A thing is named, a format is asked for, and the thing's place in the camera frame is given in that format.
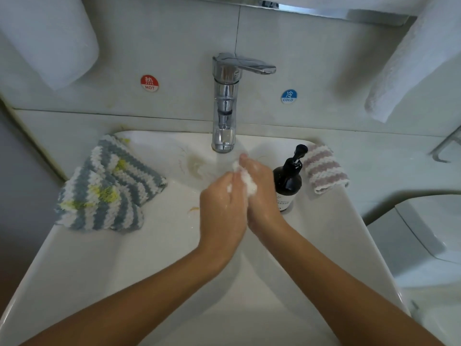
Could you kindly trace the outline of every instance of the black pump bottle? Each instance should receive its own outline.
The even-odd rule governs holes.
[[[290,206],[296,193],[303,185],[299,175],[299,171],[303,167],[300,159],[307,152],[308,147],[303,144],[297,145],[294,157],[288,158],[283,166],[274,169],[275,192],[277,192],[277,203],[281,212]]]

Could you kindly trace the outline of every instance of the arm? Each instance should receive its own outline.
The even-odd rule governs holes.
[[[232,192],[227,192],[232,183]],[[230,261],[247,227],[245,185],[227,173],[200,195],[198,247],[162,271],[73,314],[23,343],[136,345]]]
[[[249,199],[249,226],[343,345],[443,346],[395,305],[355,279],[290,227],[279,212],[273,173],[242,155],[258,186]]]

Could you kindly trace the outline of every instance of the striped towel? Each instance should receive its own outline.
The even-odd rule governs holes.
[[[85,231],[139,229],[141,206],[165,187],[165,178],[135,157],[122,139],[105,135],[61,189],[56,224]]]
[[[334,185],[349,185],[348,175],[326,145],[309,148],[304,165],[309,183],[316,194],[323,194]]]

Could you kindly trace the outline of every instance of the person's left hand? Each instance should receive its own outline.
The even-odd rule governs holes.
[[[228,172],[200,194],[198,250],[222,267],[231,260],[247,228],[247,190],[240,172]]]

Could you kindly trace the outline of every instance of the faucet spout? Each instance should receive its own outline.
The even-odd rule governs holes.
[[[236,134],[236,107],[238,83],[244,70],[268,75],[276,67],[263,61],[220,53],[213,57],[214,119],[212,148],[218,153],[228,153],[234,148]]]

